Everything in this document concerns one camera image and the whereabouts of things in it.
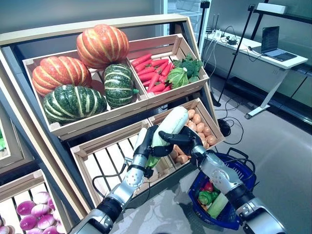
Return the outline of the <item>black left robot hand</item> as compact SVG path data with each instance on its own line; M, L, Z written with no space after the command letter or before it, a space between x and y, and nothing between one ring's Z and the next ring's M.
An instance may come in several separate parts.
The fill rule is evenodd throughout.
M134 155L141 155L147 160L145 166L154 168L161 157L167 156L173 150L173 145L158 145L152 146L153 137L158 129L158 125L154 125L147 129L143 142L134 150Z

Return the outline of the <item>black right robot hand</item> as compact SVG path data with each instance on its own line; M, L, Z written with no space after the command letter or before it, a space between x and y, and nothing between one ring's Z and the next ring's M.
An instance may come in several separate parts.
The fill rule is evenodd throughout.
M186 155L195 159L204 159L206 149L203 147L202 140L199 135L187 126L183 126L178 134L170 134L164 131L159 131L158 135L169 145L164 146L167 153L174 149L177 145Z

